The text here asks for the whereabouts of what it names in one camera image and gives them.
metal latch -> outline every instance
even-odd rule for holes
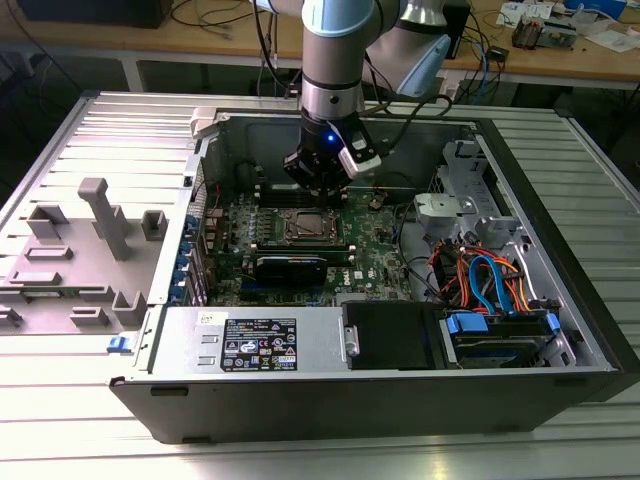
[[[344,349],[350,357],[357,357],[360,355],[358,327],[355,325],[347,325],[344,327]]]

white label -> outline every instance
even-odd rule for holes
[[[200,312],[198,314],[198,325],[216,325],[229,318],[228,312]]]
[[[360,140],[356,140],[352,145],[356,150],[363,150],[367,148],[367,142],[363,138],[361,138]]]
[[[287,356],[287,357],[274,357],[275,362],[274,363],[295,363],[296,361],[296,357],[291,357],[291,356]]]
[[[24,292],[24,296],[29,298],[40,298],[40,297],[58,298],[60,297],[60,294],[58,292]]]

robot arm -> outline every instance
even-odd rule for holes
[[[358,114],[365,54],[396,92],[421,96],[449,47],[443,0],[254,1],[305,27],[300,144],[285,171],[312,193],[336,194],[382,163]]]

black box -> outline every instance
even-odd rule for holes
[[[173,0],[17,0],[29,20],[158,28]]]
[[[444,2],[442,13],[447,19],[447,35],[451,37],[447,58],[456,58],[470,12],[471,7],[467,0],[446,0]]]

floor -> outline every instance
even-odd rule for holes
[[[119,64],[111,60],[57,58],[60,65],[85,90],[126,90],[126,80]],[[56,131],[66,112],[75,103],[78,92],[60,70],[44,57],[32,59],[35,75],[28,79],[16,75],[0,83],[0,204],[28,171],[38,153]],[[206,80],[202,68],[195,64],[144,62],[142,71],[148,89],[165,93],[210,93],[254,95],[258,69],[252,67],[210,66]],[[263,76],[262,94],[273,92],[273,83]],[[438,85],[433,91],[437,93]],[[373,98],[373,92],[365,95]],[[495,95],[479,99],[479,105],[549,107],[569,110],[601,145],[624,133],[610,150],[610,157],[638,188],[640,186],[640,99],[635,100],[635,114],[621,115],[629,92],[501,84]]]

